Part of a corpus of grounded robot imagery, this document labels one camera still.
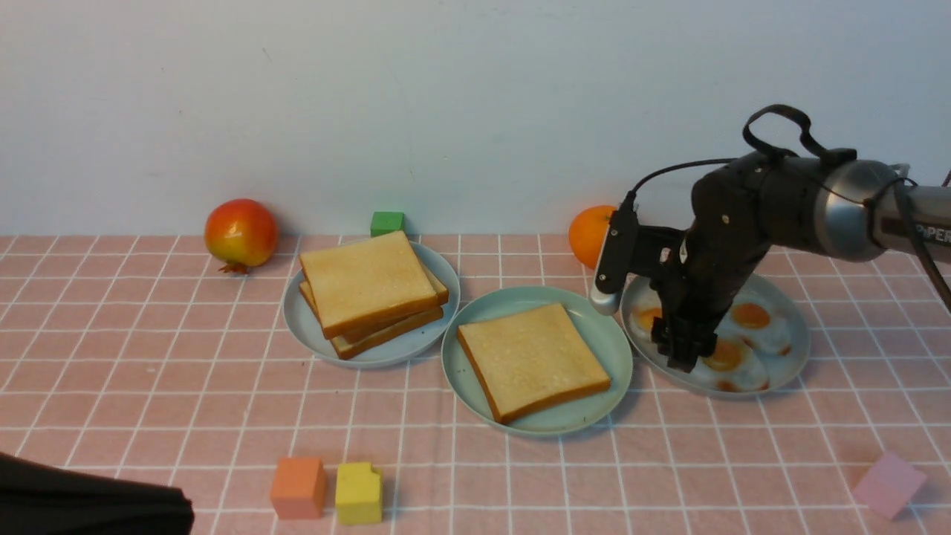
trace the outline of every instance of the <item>bread slice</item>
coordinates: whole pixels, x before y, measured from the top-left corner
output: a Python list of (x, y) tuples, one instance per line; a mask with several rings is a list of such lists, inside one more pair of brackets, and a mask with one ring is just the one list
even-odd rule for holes
[[(304, 301), (307, 302), (311, 310), (314, 310), (314, 314), (316, 315), (317, 304), (314, 302), (314, 295), (311, 293), (310, 285), (307, 284), (307, 281), (303, 281), (299, 284), (299, 289)], [(357, 338), (353, 334), (346, 336), (341, 335), (330, 339), (330, 344), (334, 347), (334, 351), (337, 352), (337, 356), (341, 360), (347, 361), (368, 349), (385, 344), (411, 330), (416, 330), (441, 320), (442, 315), (442, 307), (430, 308), (424, 312), (413, 314), (408, 318), (403, 318), (392, 325), (370, 332), (362, 338)]]
[[(436, 290), (436, 295), (439, 298), (439, 301), (438, 301), (439, 306), (442, 307), (446, 303), (449, 303), (449, 289), (445, 285), (442, 284), (442, 281), (440, 281), (438, 277), (436, 277), (433, 274), (433, 272), (429, 270), (428, 267), (423, 266), (422, 268), (423, 268), (423, 271), (426, 271), (426, 277), (429, 278), (429, 282), (431, 285), (433, 285), (433, 289)], [(366, 338), (367, 336), (370, 336), (371, 334), (373, 334), (374, 332), (377, 332), (378, 330), (383, 330), (391, 325), (395, 325), (403, 321), (404, 319), (406, 319), (406, 317), (396, 318), (393, 320), (386, 320), (383, 322), (377, 322), (373, 325), (366, 326), (366, 327), (352, 328), (344, 332), (343, 334), (341, 334), (340, 337), (344, 338), (348, 342), (356, 342), (357, 340), (362, 340)]]
[(439, 298), (402, 230), (299, 255), (323, 337), (437, 307)]
[(456, 337), (503, 425), (611, 387), (560, 303), (466, 324)]

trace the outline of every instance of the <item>fried egg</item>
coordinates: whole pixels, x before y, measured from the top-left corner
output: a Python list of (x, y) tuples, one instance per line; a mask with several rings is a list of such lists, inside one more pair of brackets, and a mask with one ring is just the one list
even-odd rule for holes
[(631, 308), (631, 330), (642, 340), (650, 340), (654, 318), (661, 317), (660, 297), (653, 290), (645, 291)]
[(690, 376), (700, 386), (724, 392), (756, 392), (769, 387), (766, 367), (733, 333), (719, 334), (713, 354), (697, 359)]
[(792, 350), (786, 319), (766, 299), (753, 293), (741, 294), (728, 317), (743, 331), (742, 339), (751, 348), (779, 356)]

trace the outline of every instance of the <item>plate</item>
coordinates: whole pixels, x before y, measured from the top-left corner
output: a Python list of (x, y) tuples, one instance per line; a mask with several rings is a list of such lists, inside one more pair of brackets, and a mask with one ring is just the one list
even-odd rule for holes
[[(503, 426), (493, 420), (489, 402), (456, 337), (456, 330), (471, 322), (492, 320), (551, 303), (561, 303), (568, 311), (581, 338), (611, 376), (611, 388)], [(614, 318), (597, 313), (588, 299), (555, 287), (510, 287), (479, 297), (456, 315), (442, 339), (442, 370), (459, 400), (483, 422), (519, 435), (558, 436), (591, 426), (621, 403), (631, 386), (633, 368), (631, 345)]]
[(433, 346), (446, 331), (453, 316), (459, 310), (459, 276), (449, 262), (434, 250), (413, 243), (419, 261), (449, 289), (449, 303), (442, 306), (442, 319), (412, 330), (393, 340), (373, 347), (356, 357), (344, 361), (337, 356), (334, 347), (323, 337), (320, 322), (304, 301), (298, 286), (303, 282), (303, 271), (291, 279), (284, 292), (283, 315), (287, 328), (298, 342), (310, 349), (314, 357), (339, 367), (371, 368), (387, 367), (412, 359)]
[[(644, 277), (634, 277), (628, 287), (624, 289), (624, 293), (621, 295), (621, 325), (641, 356), (676, 385), (710, 397), (744, 399), (782, 388), (794, 381), (803, 371), (810, 351), (809, 328), (805, 322), (805, 317), (778, 287), (758, 275), (752, 275), (747, 280), (747, 283), (733, 299), (733, 303), (734, 307), (749, 302), (762, 306), (769, 314), (770, 324), (764, 328), (746, 328), (733, 321), (731, 314), (728, 312), (716, 332), (717, 334), (725, 334), (734, 340), (745, 342), (746, 347), (757, 347), (748, 351), (744, 349), (744, 353), (747, 357), (750, 355), (755, 357), (763, 364), (768, 378), (768, 386), (764, 389), (750, 387), (748, 391), (723, 391), (715, 386), (716, 383), (710, 382), (710, 378), (714, 377), (710, 374), (710, 368), (702, 367), (699, 363), (691, 373), (684, 373), (678, 369), (667, 367), (667, 357), (658, 353), (657, 346), (649, 339), (644, 338), (645, 331), (635, 324), (631, 315), (638, 303), (642, 303), (644, 299), (649, 299), (650, 296), (656, 296), (656, 293), (648, 287), (649, 283), (650, 280)], [(786, 343), (788, 343), (788, 352), (785, 351)], [(777, 351), (775, 347), (783, 347), (783, 349)], [(726, 377), (717, 375), (714, 378), (727, 380), (730, 385), (736, 387), (733, 384), (736, 378), (751, 379), (760, 376), (761, 373), (761, 370), (752, 371), (748, 367), (744, 370), (742, 376)]]

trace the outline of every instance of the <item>yellow cube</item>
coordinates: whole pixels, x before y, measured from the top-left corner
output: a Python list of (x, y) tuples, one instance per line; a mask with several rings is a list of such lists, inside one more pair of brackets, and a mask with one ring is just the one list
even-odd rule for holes
[(337, 522), (342, 525), (383, 521), (383, 476), (370, 463), (337, 468)]

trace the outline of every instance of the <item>pink tablecloth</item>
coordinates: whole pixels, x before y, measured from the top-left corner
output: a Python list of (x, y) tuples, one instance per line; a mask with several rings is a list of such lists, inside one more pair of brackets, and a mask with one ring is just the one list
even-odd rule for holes
[[(437, 351), (392, 369), (316, 363), (286, 330), (287, 239), (249, 279), (197, 237), (0, 237), (0, 450), (171, 484), (195, 534), (951, 533), (951, 317), (916, 263), (776, 251), (760, 274), (800, 306), (813, 356), (759, 403), (679, 390), (639, 359), (609, 420), (563, 441), (509, 437), (448, 388)], [(563, 236), (424, 236), (463, 301), (499, 287), (584, 293)], [(884, 449), (928, 476), (888, 523), (849, 489)], [(383, 524), (278, 522), (281, 456), (385, 474)]]

